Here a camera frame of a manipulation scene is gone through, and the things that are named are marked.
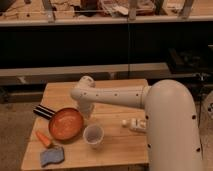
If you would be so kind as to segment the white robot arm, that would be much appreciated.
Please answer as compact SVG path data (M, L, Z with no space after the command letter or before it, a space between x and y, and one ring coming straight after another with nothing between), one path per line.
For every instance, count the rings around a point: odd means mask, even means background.
M204 171L196 107L182 83L166 79L151 86L97 88L83 76L71 89L81 115L96 103L143 109L150 171Z

